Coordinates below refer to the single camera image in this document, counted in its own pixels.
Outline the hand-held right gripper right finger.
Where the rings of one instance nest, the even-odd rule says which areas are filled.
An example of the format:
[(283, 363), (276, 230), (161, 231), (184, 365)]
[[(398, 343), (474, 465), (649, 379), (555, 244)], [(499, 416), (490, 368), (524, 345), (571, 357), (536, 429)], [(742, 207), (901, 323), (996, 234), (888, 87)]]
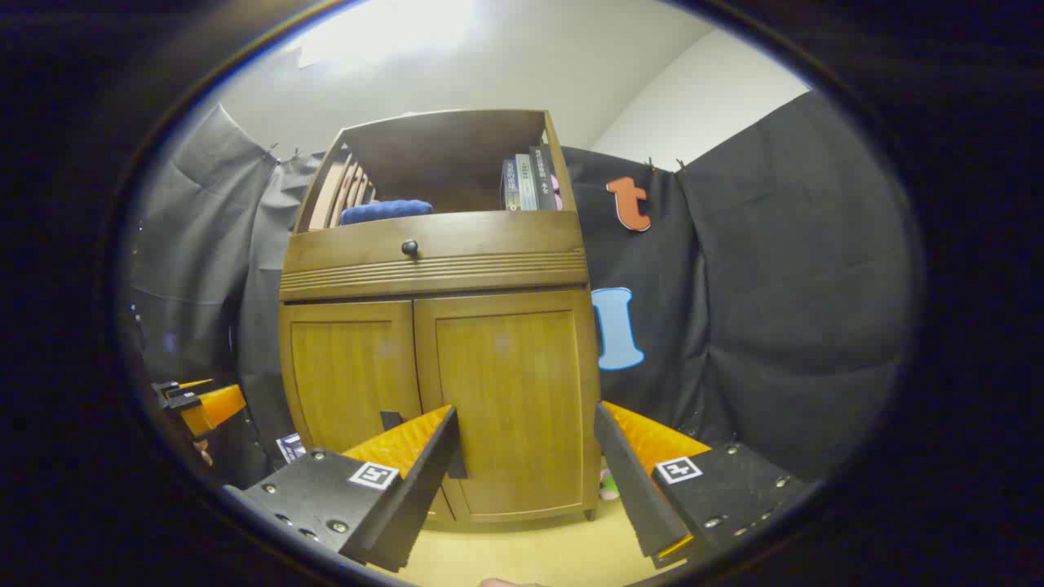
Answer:
[(704, 444), (607, 401), (596, 406), (594, 431), (639, 547), (657, 567), (719, 558), (818, 488), (745, 444)]

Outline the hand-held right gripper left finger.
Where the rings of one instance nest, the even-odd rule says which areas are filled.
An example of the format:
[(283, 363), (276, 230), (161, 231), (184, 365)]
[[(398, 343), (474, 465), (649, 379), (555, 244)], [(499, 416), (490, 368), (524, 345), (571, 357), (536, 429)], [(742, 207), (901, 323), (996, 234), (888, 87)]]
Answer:
[(425, 413), (343, 452), (314, 448), (223, 493), (268, 537), (323, 566), (398, 572), (458, 452), (458, 413)]

